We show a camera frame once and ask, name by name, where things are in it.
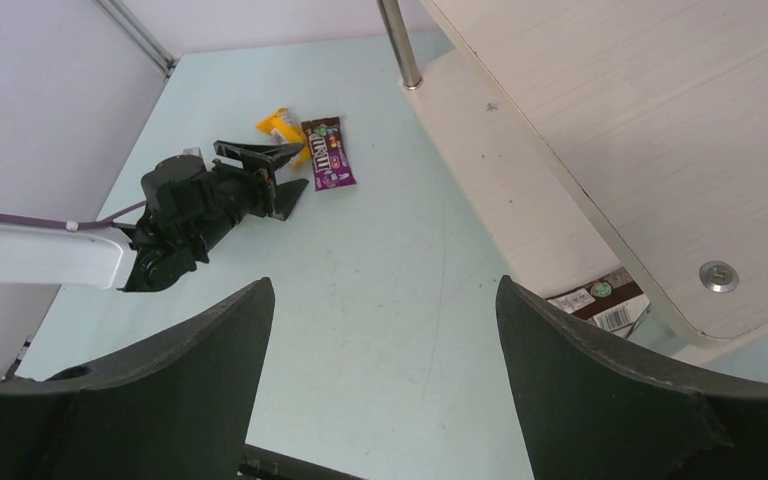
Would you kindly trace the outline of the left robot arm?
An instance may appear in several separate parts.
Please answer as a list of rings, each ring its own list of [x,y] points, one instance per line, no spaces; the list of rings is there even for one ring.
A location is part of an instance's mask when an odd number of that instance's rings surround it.
[[[0,284],[82,285],[159,292],[209,261],[246,217],[284,221],[308,182],[276,172],[300,143],[217,141],[211,164],[197,149],[159,162],[141,179],[143,201],[89,222],[0,213]]]

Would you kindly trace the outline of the brown candy bag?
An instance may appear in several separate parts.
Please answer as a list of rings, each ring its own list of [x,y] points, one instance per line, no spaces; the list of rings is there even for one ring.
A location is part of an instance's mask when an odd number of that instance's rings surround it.
[[[628,339],[651,312],[651,302],[624,268],[547,299],[606,332]]]

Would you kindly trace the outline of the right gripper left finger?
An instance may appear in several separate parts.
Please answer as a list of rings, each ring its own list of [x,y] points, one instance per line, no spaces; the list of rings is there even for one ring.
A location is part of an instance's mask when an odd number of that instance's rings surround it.
[[[0,479],[233,479],[275,308],[259,279],[44,381],[0,382]]]

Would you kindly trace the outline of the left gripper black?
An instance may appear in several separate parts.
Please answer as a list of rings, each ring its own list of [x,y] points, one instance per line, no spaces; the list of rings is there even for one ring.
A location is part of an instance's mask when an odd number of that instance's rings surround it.
[[[136,252],[124,292],[159,292],[209,262],[209,252],[257,212],[286,221],[309,181],[276,184],[275,171],[301,154],[303,143],[244,144],[217,140],[208,168],[195,155],[177,155],[141,178],[145,207],[139,220],[118,226]]]

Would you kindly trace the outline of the yellow candy bar wrapper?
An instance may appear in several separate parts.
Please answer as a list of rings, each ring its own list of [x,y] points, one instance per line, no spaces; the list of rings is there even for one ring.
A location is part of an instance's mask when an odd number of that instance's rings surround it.
[[[300,168],[311,158],[311,152],[301,125],[295,120],[288,107],[276,109],[256,123],[256,129],[270,136],[279,144],[297,143],[302,150],[290,161],[293,170]]]

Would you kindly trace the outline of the purple candy bag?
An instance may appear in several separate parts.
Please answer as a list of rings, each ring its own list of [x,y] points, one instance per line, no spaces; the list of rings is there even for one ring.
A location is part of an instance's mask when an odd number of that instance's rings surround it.
[[[356,185],[343,146],[339,117],[305,121],[301,124],[311,152],[311,165],[316,191]]]

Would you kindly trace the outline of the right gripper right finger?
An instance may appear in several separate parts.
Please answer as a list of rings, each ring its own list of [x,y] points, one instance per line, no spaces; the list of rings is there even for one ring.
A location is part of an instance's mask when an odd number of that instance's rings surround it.
[[[538,479],[768,479],[768,383],[605,332],[500,280],[495,310]]]

